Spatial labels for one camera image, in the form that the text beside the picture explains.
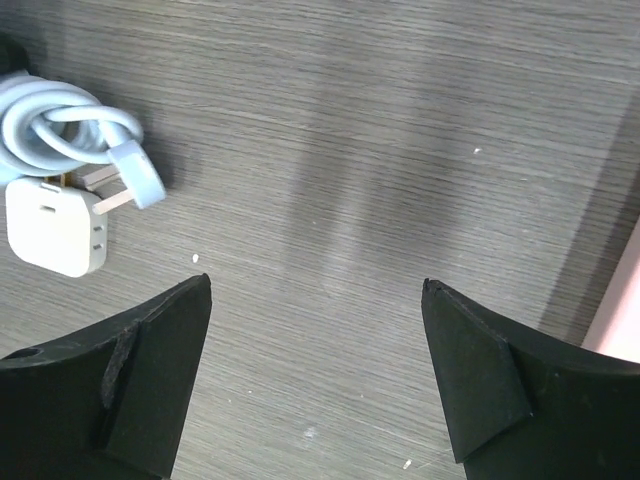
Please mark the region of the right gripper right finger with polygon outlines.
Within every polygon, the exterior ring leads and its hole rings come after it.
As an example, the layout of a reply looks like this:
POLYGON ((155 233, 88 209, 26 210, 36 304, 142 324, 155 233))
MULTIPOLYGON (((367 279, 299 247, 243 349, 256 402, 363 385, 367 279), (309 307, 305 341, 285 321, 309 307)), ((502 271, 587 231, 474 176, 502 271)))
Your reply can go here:
POLYGON ((421 308, 467 478, 638 478, 638 364, 546 335, 437 280, 425 280, 421 308))

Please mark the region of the pink power strip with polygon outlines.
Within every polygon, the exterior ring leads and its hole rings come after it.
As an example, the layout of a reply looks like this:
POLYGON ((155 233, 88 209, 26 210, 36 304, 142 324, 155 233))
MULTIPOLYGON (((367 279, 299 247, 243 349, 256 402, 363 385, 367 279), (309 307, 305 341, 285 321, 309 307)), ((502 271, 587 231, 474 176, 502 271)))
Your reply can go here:
POLYGON ((610 357, 639 362, 640 232, 636 223, 582 347, 610 357))

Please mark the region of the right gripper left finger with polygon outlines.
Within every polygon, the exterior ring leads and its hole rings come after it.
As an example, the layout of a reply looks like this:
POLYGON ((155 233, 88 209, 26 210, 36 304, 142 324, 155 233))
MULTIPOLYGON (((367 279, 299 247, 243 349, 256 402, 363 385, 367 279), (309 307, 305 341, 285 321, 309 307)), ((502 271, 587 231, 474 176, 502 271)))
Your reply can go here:
POLYGON ((211 309, 201 274, 4 357, 2 477, 169 478, 211 309))

